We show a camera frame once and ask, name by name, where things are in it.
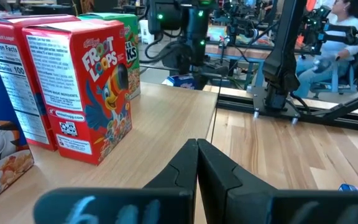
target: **cable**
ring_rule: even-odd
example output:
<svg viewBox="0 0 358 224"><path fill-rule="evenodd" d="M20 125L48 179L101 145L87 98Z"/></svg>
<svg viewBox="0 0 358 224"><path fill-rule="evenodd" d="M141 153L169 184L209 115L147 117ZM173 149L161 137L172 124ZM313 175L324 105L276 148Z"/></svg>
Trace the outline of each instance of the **cable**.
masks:
<svg viewBox="0 0 358 224"><path fill-rule="evenodd" d="M242 90L241 84L233 77L226 77L231 83L233 83L237 89Z"/></svg>
<svg viewBox="0 0 358 224"><path fill-rule="evenodd" d="M160 55L158 54L155 58L153 58L152 60L139 60L140 63L155 63L160 61L161 59L163 59L164 57L166 57L167 55L169 55L170 53L172 53L177 47L180 47L181 44L174 45L169 51L165 52L164 54Z"/></svg>
<svg viewBox="0 0 358 224"><path fill-rule="evenodd" d="M244 52L242 52L239 48L237 48L237 50L239 50L240 52L241 52L241 57L244 57L244 60L246 60L247 62L248 62L248 60L245 58L245 53L247 52L247 50L249 49L249 47L253 44L253 43L255 43L258 39L260 39L261 37L263 37L265 34L267 34L271 29L273 29L275 26L277 26L278 25L278 21L277 22L275 22L274 24L272 24L270 27L268 27L267 29L265 29L265 31L263 31L261 34L259 34L255 39L253 39L253 40L251 40L249 43L248 43L248 45L245 47L245 51ZM237 61L234 63L234 65L231 67L231 68L229 68L229 71L230 70L232 70L238 63L239 63L239 60L240 60L240 58L241 57L239 57L238 59L237 59Z"/></svg>
<svg viewBox="0 0 358 224"><path fill-rule="evenodd" d="M147 53L147 51L149 51L149 48L153 45L158 44L162 39L163 39L164 35L160 34L160 37L158 37L157 40L151 42L148 46L146 46L146 48L144 49L144 54L146 55L147 58L149 59L155 59L156 57L158 57L158 55L156 56L149 56L149 53Z"/></svg>
<svg viewBox="0 0 358 224"><path fill-rule="evenodd" d="M290 96L296 100L298 100L302 106L305 107L305 110L306 110L306 113L307 114L311 114L311 111L310 111L310 107L302 100L302 98L300 98L299 96L296 96L295 94L293 94L292 92L290 93Z"/></svg>
<svg viewBox="0 0 358 224"><path fill-rule="evenodd" d="M146 6L146 10L144 11L143 15L141 15L139 18L137 18L138 21L141 21L142 19L146 18L147 13L149 13L149 5Z"/></svg>
<svg viewBox="0 0 358 224"><path fill-rule="evenodd" d="M171 37L171 38L177 38L177 37L179 37L180 36L180 34L181 34L181 29L180 29L180 31L179 31L179 34L178 35L172 35L172 34L169 34L169 33L167 33L167 32L163 32L165 35L167 35L168 37Z"/></svg>
<svg viewBox="0 0 358 224"><path fill-rule="evenodd" d="M218 100L219 100L219 95L221 94L222 79L223 79L223 77L221 76L221 81L219 82L218 99L216 100L216 104L215 104L215 116L214 116L214 123L213 123L213 125L212 125L211 144L212 144L212 141L213 141L213 139L214 139L216 115L218 114Z"/></svg>

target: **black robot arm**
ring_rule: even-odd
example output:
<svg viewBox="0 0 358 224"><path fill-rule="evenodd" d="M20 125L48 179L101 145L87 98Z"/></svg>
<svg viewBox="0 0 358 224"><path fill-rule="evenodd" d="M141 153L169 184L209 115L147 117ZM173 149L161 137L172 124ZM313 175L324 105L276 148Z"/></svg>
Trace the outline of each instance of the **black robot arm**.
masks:
<svg viewBox="0 0 358 224"><path fill-rule="evenodd" d="M34 220L36 224L192 224L197 177L208 224L358 224L358 192L278 190L205 139L189 139L143 189L70 188L46 193L35 204Z"/></svg>
<svg viewBox="0 0 358 224"><path fill-rule="evenodd" d="M161 57L149 57L152 63L162 60L166 67L179 68L186 74L190 65L204 64L209 14L218 5L212 0L150 0L147 18L151 34L178 30L180 35L160 52Z"/></svg>
<svg viewBox="0 0 358 224"><path fill-rule="evenodd" d="M345 36L328 35L327 31L344 32ZM354 26L338 26L326 24L324 32L319 35L319 41L326 42L328 40L342 42L346 45L358 45L358 30Z"/></svg>
<svg viewBox="0 0 358 224"><path fill-rule="evenodd" d="M284 2L275 47L266 58L263 67L264 77L268 83L264 99L264 107L267 110L282 110L289 92L297 90L300 85L295 74L294 49L305 6L306 0Z"/></svg>

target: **green light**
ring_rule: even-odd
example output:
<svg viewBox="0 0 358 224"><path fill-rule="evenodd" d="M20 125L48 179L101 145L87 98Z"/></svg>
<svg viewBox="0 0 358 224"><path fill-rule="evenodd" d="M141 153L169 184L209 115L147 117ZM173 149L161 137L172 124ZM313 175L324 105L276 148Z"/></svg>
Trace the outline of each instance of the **green light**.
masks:
<svg viewBox="0 0 358 224"><path fill-rule="evenodd" d="M211 0L201 0L200 3L203 5L210 4Z"/></svg>

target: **desk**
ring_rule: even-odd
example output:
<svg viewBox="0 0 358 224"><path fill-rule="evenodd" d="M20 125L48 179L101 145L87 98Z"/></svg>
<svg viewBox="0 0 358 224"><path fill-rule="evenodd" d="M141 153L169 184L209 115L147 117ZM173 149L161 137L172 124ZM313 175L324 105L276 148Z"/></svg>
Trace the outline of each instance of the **desk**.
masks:
<svg viewBox="0 0 358 224"><path fill-rule="evenodd" d="M218 92L218 87L204 90ZM221 93L252 97L228 88ZM306 103L317 108L335 105L315 100ZM358 131L302 122L292 126L285 120L265 116L254 120L252 114L218 109L213 144L279 189L337 190L342 183L358 186Z"/></svg>
<svg viewBox="0 0 358 224"><path fill-rule="evenodd" d="M32 146L35 166L0 195L0 223L32 223L35 201L57 187L141 188L188 138L206 137L215 93L149 83L141 88L132 101L132 131L98 167Z"/></svg>

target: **froot loops cereal box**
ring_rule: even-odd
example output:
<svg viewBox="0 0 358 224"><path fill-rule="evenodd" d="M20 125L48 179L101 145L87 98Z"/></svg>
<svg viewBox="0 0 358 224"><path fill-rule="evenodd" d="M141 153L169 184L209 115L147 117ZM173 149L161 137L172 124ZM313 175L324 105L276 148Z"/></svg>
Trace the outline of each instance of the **froot loops cereal box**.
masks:
<svg viewBox="0 0 358 224"><path fill-rule="evenodd" d="M129 82L129 94L131 99L140 94L140 64L139 64L139 37L138 37L138 25L137 16L133 14L120 14L110 12L100 13L87 13L78 16L79 19L84 21L104 21L106 24L115 21L124 23L125 32L125 53L128 68L128 82Z"/></svg>
<svg viewBox="0 0 358 224"><path fill-rule="evenodd" d="M60 155L98 165L132 129L123 23L25 28Z"/></svg>

